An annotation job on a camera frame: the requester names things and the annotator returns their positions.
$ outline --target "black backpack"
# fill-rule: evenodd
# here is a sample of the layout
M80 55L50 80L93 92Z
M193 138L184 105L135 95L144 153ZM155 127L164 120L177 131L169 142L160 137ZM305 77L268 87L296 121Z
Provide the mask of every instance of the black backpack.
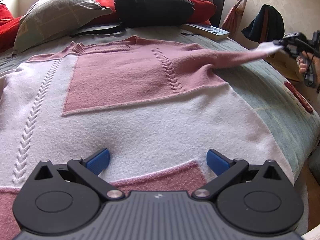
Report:
M114 0L121 22L130 28L182 25L194 12L189 0Z

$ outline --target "patterned wallpaper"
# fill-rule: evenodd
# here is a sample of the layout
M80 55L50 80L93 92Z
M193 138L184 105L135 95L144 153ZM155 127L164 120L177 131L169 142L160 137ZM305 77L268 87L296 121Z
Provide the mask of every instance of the patterned wallpaper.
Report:
M280 12L286 33L300 31L311 39L313 32L320 30L320 0L248 0L235 37L245 47L257 46L257 43L246 39L241 30L256 17L263 4L272 5Z

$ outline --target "pink curtain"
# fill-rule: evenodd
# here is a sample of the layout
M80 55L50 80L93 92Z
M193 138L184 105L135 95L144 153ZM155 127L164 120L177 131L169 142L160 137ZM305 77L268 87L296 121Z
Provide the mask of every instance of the pink curtain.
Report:
M232 7L232 9L229 11L226 19L224 20L222 24L222 28L230 32L230 36L232 37L236 31L238 23L242 17L245 4L247 0L237 0L235 6Z

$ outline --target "braided knit detail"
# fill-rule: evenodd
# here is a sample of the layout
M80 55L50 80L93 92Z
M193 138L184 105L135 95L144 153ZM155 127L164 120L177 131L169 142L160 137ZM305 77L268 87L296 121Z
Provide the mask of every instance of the braided knit detail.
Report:
M167 79L169 81L169 84L171 86L171 89L173 93L178 94L179 92L185 91L181 85L181 83L177 79L177 75L175 73L175 70L173 68L173 63L172 61L167 58L160 49L155 48L155 49L150 49L152 53L155 55L157 60L161 63L164 72L167 76Z
M27 169L27 157L30 149L31 138L33 130L36 125L37 117L40 111L40 107L46 95L46 92L50 86L52 78L57 71L60 60L55 60L44 77L44 80L39 88L39 91L33 102L33 106L30 110L30 114L27 117L26 125L22 133L22 139L17 152L17 159L14 163L12 182L15 184L21 184L26 180L25 173Z

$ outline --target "bed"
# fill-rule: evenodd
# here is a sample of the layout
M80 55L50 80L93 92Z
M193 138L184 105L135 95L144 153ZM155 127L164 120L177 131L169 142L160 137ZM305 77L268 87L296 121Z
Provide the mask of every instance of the bed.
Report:
M28 49L14 57L11 57L11 51L8 50L0 54L0 76L6 71L14 70L34 55L62 51L71 41L89 45L124 40L134 35L145 39L198 43L213 50L246 51L229 38L216 42L202 36L181 35L180 28L174 26L144 27L110 35L83 35L75 38L65 36ZM303 163L317 143L320 126L318 114L316 111L313 114L306 113L300 103L288 94L283 85L286 79L263 60L229 69L217 69L215 73L228 82L259 115L288 161L294 180L297 181L296 187L305 203L304 219L298 228L300 234L305 233L308 197L306 187L298 177Z

